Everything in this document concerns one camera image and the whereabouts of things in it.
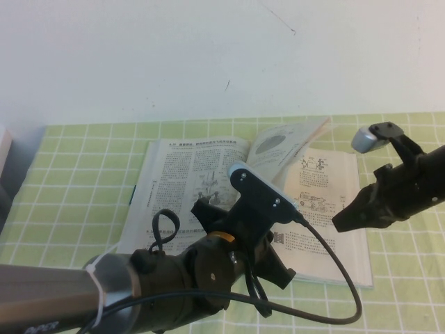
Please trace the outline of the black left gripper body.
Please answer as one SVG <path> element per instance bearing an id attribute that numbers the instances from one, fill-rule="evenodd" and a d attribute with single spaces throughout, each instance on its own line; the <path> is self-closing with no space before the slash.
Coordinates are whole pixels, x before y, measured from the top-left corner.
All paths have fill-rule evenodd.
<path id="1" fill-rule="evenodd" d="M 224 232 L 233 236 L 256 276 L 284 289 L 296 275 L 293 269 L 286 268 L 271 246 L 272 226 L 290 223 L 296 217 L 296 208 L 291 203 L 261 204 L 240 198 L 227 211 L 201 198 L 195 202 L 191 213 L 206 233 Z"/>

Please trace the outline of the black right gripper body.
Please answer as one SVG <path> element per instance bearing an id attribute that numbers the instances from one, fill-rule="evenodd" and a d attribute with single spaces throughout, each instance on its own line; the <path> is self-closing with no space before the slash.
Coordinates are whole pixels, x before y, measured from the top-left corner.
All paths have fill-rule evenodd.
<path id="1" fill-rule="evenodd" d="M 423 157 L 415 164 L 397 167 L 385 165 L 376 170 L 376 181 L 363 189 L 376 189 L 375 208 L 379 222 L 376 228 L 387 228 L 405 221 L 428 208 L 428 177 Z"/>

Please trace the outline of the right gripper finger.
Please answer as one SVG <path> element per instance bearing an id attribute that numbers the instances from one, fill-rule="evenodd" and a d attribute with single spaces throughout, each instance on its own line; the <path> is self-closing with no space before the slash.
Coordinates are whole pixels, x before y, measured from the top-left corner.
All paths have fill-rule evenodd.
<path id="1" fill-rule="evenodd" d="M 378 194 L 376 189 L 362 189 L 355 199 L 340 212 L 353 212 L 356 214 L 363 214 L 375 221 L 379 222 L 378 212 L 375 208 L 375 199 Z"/>
<path id="2" fill-rule="evenodd" d="M 366 215 L 353 212 L 339 212 L 332 218 L 332 222 L 338 232 L 377 227 L 375 221 L 368 219 Z"/>

